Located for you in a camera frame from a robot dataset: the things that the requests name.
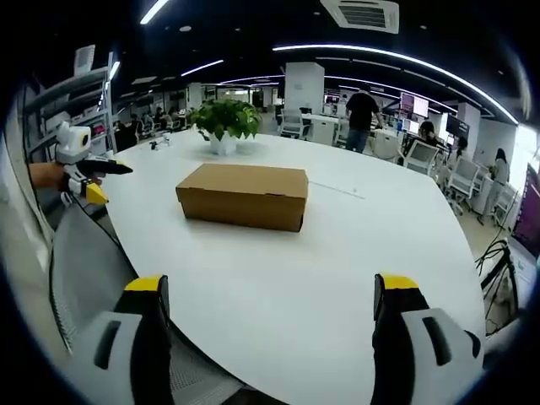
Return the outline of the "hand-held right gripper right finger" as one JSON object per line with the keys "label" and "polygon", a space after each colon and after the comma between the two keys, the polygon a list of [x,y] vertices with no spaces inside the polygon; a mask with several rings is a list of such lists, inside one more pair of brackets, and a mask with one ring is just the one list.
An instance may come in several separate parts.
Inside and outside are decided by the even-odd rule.
{"label": "hand-held right gripper right finger", "polygon": [[375,275],[373,404],[455,404],[483,373],[483,346],[418,285]]}

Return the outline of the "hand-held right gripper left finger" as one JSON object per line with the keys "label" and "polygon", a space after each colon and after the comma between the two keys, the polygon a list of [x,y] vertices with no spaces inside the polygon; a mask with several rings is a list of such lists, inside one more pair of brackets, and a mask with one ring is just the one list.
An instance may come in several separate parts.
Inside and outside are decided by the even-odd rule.
{"label": "hand-held right gripper left finger", "polygon": [[171,404],[168,277],[136,278],[81,332],[68,379],[84,404]]}

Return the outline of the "person's left hand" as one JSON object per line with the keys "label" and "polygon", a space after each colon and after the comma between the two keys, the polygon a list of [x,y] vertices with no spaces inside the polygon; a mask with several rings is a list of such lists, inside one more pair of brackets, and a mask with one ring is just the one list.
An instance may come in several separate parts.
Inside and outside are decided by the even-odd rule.
{"label": "person's left hand", "polygon": [[63,165],[55,161],[31,163],[28,166],[29,176],[34,188],[56,188],[66,191],[71,178],[64,171]]}

